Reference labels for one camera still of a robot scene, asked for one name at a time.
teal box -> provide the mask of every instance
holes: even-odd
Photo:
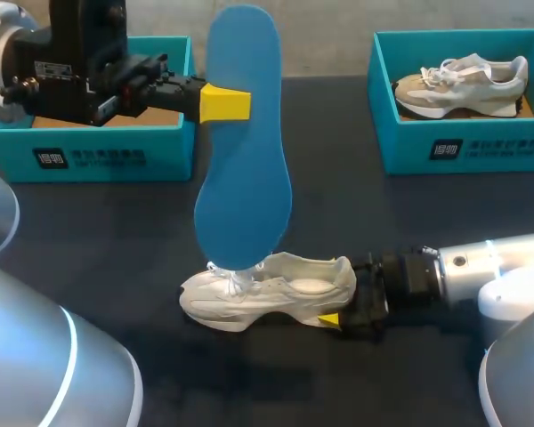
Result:
[[[129,51],[167,53],[172,71],[194,74],[189,37],[130,37]],[[0,124],[0,168],[9,182],[187,181],[191,177],[195,125],[182,114],[178,124],[171,126],[32,129],[33,120]],[[44,168],[40,155],[56,163]]]
[[[526,98],[534,113],[534,29],[395,31],[374,34],[368,97],[391,174],[534,171],[534,118],[401,121],[392,83],[421,67],[471,53],[493,61],[529,62]],[[434,156],[450,147],[454,155]]]

blue insole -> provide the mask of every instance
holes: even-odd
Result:
[[[213,153],[194,211],[206,257],[227,270],[244,270],[275,250],[292,205],[280,130],[279,34],[267,12],[240,5],[217,16],[208,36],[206,80],[252,94],[248,121],[209,125]]]

dark gray table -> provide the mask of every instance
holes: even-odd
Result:
[[[14,186],[20,228],[0,267],[134,354],[142,426],[485,426],[465,334],[403,327],[374,346],[187,323],[179,286],[206,262],[192,224],[202,136],[189,183]],[[534,173],[384,177],[363,77],[286,80],[283,137],[294,210],[281,250],[327,259],[534,232]]]

logo on box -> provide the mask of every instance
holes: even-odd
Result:
[[[430,160],[455,160],[463,147],[463,140],[436,140],[431,148]]]
[[[37,163],[42,169],[68,169],[68,161],[61,149],[34,149]]]

white sneaker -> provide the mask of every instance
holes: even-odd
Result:
[[[395,99],[422,117],[442,118],[453,109],[472,109],[495,117],[515,117],[516,102],[528,83],[528,61],[490,62],[476,53],[445,60],[439,68],[421,68],[421,74],[395,84]]]
[[[180,305],[197,322],[223,331],[243,331],[274,311],[324,327],[318,316],[343,308],[356,290],[345,257],[314,261],[281,253],[245,271],[222,270],[212,263],[208,268],[182,285]]]

